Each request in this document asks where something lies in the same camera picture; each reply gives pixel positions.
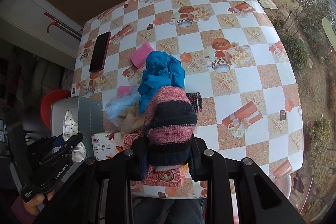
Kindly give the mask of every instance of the human hand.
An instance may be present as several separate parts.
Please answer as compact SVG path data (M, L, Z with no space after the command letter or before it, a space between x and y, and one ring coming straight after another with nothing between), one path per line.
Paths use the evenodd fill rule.
M55 195L55 190L52 190L50 193L46 194L48 200L51 200ZM44 200L43 194L36 194L29 202L23 202L23 205L28 213L33 216L37 216L40 213L40 210L37 208L37 205L42 204Z

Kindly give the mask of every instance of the beige cloth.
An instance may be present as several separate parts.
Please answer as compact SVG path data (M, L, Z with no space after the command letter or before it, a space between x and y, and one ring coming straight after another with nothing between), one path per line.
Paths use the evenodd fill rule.
M139 114L139 105L126 108L118 115L121 135L130 134L143 126L145 113Z

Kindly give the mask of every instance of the checkered tablecloth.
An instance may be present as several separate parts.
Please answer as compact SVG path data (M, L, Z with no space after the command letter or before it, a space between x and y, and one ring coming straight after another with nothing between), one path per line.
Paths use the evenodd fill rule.
M90 74L95 40L107 31L112 37L104 70ZM104 108L117 87L139 84L145 68L132 67L129 56L144 42L180 60L185 92L201 93L195 136L209 148L235 160L250 157L273 179L301 168L303 125L295 77L256 0L128 0L107 10L83 29L73 96L91 96ZM103 117L104 130L116 130L105 112ZM203 188L190 176L180 188L174 194L161 186L137 191L202 196Z

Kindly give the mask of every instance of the red phone case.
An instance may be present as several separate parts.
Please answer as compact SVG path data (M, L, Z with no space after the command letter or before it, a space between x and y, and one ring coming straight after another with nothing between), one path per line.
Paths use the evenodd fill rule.
M103 57L102 66L101 66L101 68L91 70L91 63L92 63L92 61L93 61L93 57L94 57L94 53L95 53L95 48L96 48L96 46L97 46L97 40L98 40L98 37L101 36L101 35L104 35L104 34L106 34L106 33L103 33L103 34L99 35L99 36L97 37L97 39L96 39L96 44L95 44L95 46L94 46L94 48L93 48L92 59L91 59L91 63L90 63L90 69L89 69L90 72L95 72L95 71L103 70L103 68L104 68L104 66L105 66L105 59L106 59L107 49L108 49L108 47L109 47L109 41L110 41L110 38L111 38L111 32L108 32L108 33L109 33L109 35L107 36L107 43L106 43L106 47L105 47L105 52L104 52L104 57Z

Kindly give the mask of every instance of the person's leg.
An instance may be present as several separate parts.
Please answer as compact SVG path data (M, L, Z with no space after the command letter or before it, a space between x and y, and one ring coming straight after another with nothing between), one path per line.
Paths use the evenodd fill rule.
M134 223L158 224L173 202L173 199L143 198L133 208Z
M206 199L176 199L165 224L204 224L202 217Z

